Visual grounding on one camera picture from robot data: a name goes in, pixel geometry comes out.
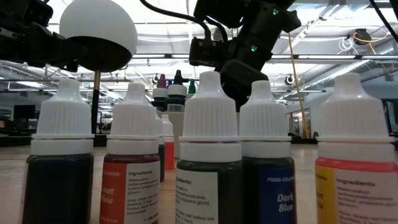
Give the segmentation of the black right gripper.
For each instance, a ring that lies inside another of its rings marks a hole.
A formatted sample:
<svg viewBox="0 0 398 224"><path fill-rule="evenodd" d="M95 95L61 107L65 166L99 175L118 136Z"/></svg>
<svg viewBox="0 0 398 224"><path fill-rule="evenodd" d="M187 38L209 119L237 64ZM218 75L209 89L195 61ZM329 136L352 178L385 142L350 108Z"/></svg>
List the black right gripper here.
<svg viewBox="0 0 398 224"><path fill-rule="evenodd" d="M238 34L233 59L220 71L223 91L240 108L251 94L252 83L268 80L261 73L264 64L272 57L282 32L289 33L301 26L297 11L288 10L288 4L251 4L244 16Z"/></svg>

